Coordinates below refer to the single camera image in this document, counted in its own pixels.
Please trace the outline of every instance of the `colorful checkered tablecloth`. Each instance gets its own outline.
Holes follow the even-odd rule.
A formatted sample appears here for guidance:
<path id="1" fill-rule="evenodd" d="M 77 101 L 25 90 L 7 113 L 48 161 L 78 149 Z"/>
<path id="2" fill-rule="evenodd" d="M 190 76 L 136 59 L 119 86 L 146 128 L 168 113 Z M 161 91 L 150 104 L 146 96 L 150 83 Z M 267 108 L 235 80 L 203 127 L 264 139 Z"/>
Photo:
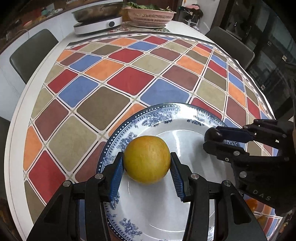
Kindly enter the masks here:
<path id="1" fill-rule="evenodd" d="M 71 43 L 44 81 L 27 131 L 24 183 L 33 222 L 60 184 L 93 176 L 108 138 L 151 105 L 199 106 L 230 127 L 273 118 L 253 80 L 209 42 L 161 32 L 119 32 Z M 276 155 L 256 142 L 251 155 Z M 270 236 L 274 210 L 259 205 Z"/>

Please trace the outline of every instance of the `blue and white plate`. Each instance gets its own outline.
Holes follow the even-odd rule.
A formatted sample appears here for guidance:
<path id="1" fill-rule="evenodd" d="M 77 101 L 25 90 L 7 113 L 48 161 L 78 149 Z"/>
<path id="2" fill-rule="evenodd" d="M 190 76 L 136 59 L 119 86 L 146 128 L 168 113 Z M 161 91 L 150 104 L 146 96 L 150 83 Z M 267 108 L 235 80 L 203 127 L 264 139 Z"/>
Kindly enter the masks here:
<path id="1" fill-rule="evenodd" d="M 138 136 L 162 138 L 176 152 L 181 163 L 208 181 L 234 183 L 229 163 L 207 154 L 202 145 L 210 127 L 226 126 L 211 113 L 189 104 L 158 104 L 139 111 L 127 119 L 106 143 L 97 172 L 112 163 L 118 152 Z M 213 239 L 214 201 L 210 201 L 208 240 Z M 143 185 L 123 174 L 118 198 L 105 203 L 110 229 L 124 241 L 182 240 L 190 203 L 177 197 L 170 172 L 158 183 Z"/>

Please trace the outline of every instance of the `table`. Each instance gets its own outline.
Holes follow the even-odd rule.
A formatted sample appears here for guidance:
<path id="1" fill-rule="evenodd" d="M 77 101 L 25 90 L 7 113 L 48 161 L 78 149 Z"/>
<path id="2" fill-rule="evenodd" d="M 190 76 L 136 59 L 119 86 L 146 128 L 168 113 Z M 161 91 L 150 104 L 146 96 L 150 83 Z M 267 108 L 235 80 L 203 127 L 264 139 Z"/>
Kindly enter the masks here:
<path id="1" fill-rule="evenodd" d="M 103 146 L 124 120 L 166 102 L 197 105 L 230 127 L 273 118 L 237 61 L 183 23 L 158 31 L 123 24 L 62 40 L 26 85 L 7 137 L 5 186 L 21 237 L 63 181 L 95 174 Z M 277 152 L 255 142 L 243 147 L 251 155 Z M 265 209 L 257 215 L 270 217 L 267 233 L 277 219 Z"/>

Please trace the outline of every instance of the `metal pan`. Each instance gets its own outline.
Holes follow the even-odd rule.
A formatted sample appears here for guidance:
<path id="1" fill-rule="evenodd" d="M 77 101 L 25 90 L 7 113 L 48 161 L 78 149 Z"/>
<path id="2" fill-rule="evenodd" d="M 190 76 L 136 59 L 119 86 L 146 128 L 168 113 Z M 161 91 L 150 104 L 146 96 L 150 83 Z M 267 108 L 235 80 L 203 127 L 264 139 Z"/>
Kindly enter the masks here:
<path id="1" fill-rule="evenodd" d="M 119 14 L 123 2 L 99 4 L 72 12 L 77 22 L 87 23 Z"/>

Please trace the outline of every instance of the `plastic basket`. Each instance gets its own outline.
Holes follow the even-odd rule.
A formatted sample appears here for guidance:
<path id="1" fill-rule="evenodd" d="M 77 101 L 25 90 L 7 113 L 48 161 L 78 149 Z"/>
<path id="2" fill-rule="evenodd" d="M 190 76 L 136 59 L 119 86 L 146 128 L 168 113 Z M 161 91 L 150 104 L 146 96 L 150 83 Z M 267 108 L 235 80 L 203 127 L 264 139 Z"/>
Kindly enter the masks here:
<path id="1" fill-rule="evenodd" d="M 167 24 L 173 19 L 174 14 L 175 12 L 151 9 L 128 9 L 128 15 L 133 22 L 148 26 L 159 26 Z"/>

